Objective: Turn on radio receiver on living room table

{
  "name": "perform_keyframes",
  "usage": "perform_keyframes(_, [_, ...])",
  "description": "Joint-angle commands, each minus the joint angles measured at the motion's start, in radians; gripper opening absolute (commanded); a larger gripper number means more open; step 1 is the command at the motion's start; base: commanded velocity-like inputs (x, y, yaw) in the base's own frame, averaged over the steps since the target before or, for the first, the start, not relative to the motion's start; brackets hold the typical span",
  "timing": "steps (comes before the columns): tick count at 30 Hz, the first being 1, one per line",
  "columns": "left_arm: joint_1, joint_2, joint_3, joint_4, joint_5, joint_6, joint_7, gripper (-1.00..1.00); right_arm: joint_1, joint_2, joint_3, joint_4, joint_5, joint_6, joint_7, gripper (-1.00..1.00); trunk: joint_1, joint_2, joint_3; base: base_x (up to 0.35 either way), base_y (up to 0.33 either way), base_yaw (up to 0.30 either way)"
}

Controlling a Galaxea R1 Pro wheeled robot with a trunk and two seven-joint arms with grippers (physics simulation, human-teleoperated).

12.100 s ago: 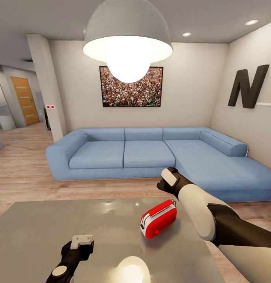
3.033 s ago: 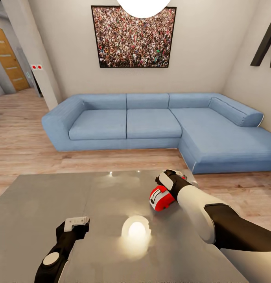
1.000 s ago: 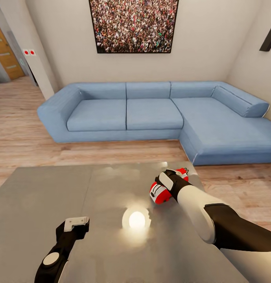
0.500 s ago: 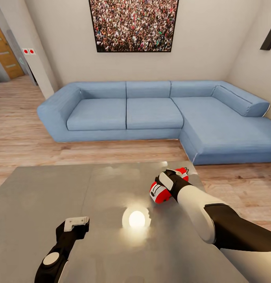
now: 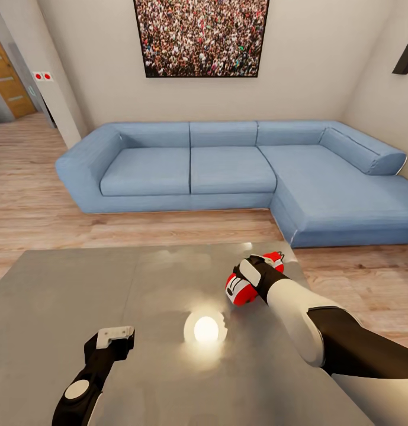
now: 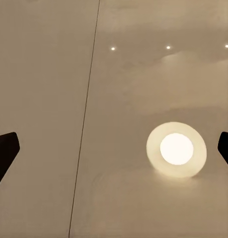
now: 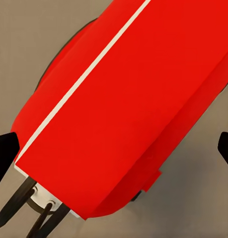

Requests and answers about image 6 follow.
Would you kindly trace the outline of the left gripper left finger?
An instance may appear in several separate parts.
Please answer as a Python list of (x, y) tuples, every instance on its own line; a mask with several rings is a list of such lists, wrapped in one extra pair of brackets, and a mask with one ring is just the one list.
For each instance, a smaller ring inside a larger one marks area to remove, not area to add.
[(20, 151), (15, 132), (0, 135), (0, 182)]

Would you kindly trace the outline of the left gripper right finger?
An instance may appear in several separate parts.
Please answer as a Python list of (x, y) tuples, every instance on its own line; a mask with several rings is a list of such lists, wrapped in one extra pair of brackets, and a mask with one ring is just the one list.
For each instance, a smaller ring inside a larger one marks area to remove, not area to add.
[(219, 138), (218, 151), (228, 164), (228, 132), (222, 132)]

